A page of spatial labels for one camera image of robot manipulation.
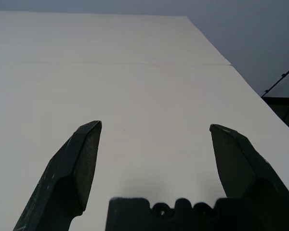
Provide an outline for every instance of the white table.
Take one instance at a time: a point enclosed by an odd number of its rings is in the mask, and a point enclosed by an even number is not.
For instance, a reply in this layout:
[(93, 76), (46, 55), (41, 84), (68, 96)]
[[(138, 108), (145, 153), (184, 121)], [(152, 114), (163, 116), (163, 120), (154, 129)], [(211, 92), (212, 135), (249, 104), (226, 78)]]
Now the white table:
[(92, 120), (96, 171), (71, 231), (104, 230), (114, 196), (213, 206), (211, 123), (247, 136), (289, 189), (289, 128), (186, 17), (0, 12), (0, 230)]

